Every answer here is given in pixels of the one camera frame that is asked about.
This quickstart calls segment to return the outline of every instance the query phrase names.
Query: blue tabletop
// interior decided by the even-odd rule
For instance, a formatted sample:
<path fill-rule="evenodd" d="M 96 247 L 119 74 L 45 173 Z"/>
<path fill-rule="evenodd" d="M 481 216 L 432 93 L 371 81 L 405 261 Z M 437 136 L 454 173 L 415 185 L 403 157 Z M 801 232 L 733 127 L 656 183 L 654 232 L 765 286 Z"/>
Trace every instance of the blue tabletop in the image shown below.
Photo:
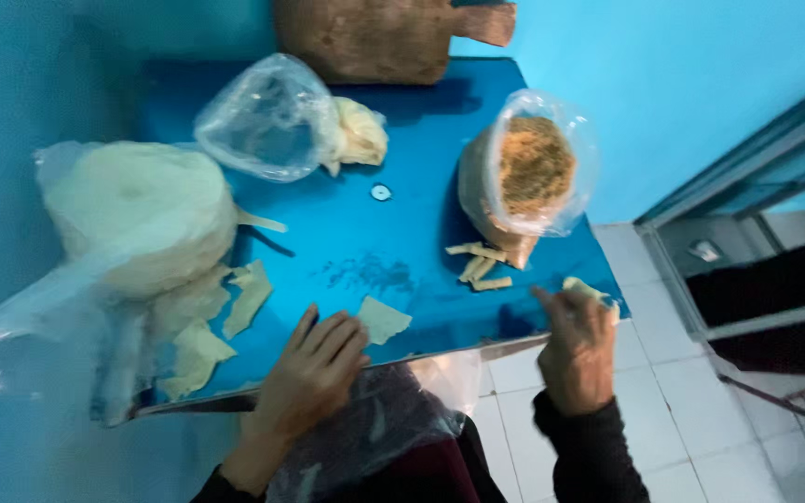
<path fill-rule="evenodd" d="M 198 110 L 247 65 L 150 63 L 151 90 L 138 140 L 193 142 L 191 124 Z M 261 381 L 311 302 L 319 304 L 323 316 L 341 309 L 355 313 L 368 294 L 411 315 L 408 330 L 384 346 L 368 347 L 374 363 L 473 347 L 482 339 L 528 336 L 545 325 L 530 285 L 556 291 L 568 276 L 609 292 L 628 318 L 620 287 L 585 218 L 569 237 L 540 239 L 526 270 L 497 266 L 487 279 L 511 276 L 514 282 L 502 290 L 472 292 L 458 283 L 468 256 L 443 251 L 481 239 L 459 207 L 457 162 L 505 98 L 524 87 L 516 63 L 507 59 L 453 60 L 432 87 L 331 86 L 334 95 L 387 117 L 384 166 L 345 166 L 337 179 L 319 169 L 292 184 L 226 169 L 244 210 L 281 221 L 289 230 L 240 229 L 232 266 L 262 258 L 274 292 L 252 326 L 230 341 L 238 356 L 219 364 L 213 379 L 191 398 Z M 393 199 L 372 199 L 375 183 L 389 187 Z M 214 333 L 221 333 L 227 311 L 212 323 Z M 157 402 L 164 400 L 157 395 Z"/>

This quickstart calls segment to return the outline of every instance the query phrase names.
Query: person's right hand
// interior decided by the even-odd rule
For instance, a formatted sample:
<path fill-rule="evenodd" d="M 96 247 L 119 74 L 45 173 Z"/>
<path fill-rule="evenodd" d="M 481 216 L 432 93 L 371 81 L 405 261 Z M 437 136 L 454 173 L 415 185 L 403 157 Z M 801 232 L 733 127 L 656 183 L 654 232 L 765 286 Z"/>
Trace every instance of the person's right hand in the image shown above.
<path fill-rule="evenodd" d="M 294 441 L 350 401 L 350 386 L 368 365 L 367 330 L 346 311 L 313 325 L 312 304 L 263 381 L 257 408 L 245 428 L 264 428 Z"/>
<path fill-rule="evenodd" d="M 614 312 L 579 292 L 532 293 L 551 329 L 538 360 L 546 393 L 564 416 L 598 411 L 614 398 Z"/>

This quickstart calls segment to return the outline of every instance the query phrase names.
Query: black sleeve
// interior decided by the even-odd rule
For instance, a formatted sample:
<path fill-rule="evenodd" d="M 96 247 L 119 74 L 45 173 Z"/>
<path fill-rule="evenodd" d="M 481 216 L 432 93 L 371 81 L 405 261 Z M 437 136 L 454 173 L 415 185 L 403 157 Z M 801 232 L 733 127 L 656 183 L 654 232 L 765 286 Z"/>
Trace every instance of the black sleeve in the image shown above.
<path fill-rule="evenodd" d="M 266 494 L 256 497 L 249 492 L 238 490 L 219 473 L 219 466 L 200 488 L 191 503 L 266 503 Z"/>
<path fill-rule="evenodd" d="M 648 490 L 632 465 L 616 399 L 590 415 L 563 417 L 544 391 L 534 422 L 554 445 L 554 495 L 560 503 L 643 503 Z"/>

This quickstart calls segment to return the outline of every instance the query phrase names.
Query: person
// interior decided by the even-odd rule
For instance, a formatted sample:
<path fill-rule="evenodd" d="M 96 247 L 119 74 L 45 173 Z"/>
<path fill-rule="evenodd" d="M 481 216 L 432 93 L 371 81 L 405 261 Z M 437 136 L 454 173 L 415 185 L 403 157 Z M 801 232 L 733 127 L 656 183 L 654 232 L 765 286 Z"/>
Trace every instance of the person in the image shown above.
<path fill-rule="evenodd" d="M 538 365 L 546 388 L 533 400 L 534 422 L 557 451 L 554 494 L 560 503 L 648 502 L 632 464 L 614 397 L 614 313 L 579 292 L 539 287 L 550 326 Z M 368 365 L 366 330 L 345 312 L 318 322 L 315 305 L 300 319 L 257 408 L 241 423 L 240 443 L 193 502 L 257 502 L 294 441 L 349 401 Z M 412 449 L 326 501 L 488 503 L 505 498 L 492 482 L 476 428 L 456 440 Z"/>

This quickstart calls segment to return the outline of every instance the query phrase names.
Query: round metal disc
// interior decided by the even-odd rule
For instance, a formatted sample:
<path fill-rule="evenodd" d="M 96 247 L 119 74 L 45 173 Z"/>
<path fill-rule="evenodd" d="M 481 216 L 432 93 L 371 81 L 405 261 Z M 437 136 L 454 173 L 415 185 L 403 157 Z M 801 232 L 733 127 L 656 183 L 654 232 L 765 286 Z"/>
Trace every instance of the round metal disc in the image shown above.
<path fill-rule="evenodd" d="M 393 193 L 390 192 L 390 189 L 388 189 L 386 185 L 375 184 L 375 186 L 371 188 L 371 197 L 376 200 L 385 201 L 390 199 L 392 195 Z"/>

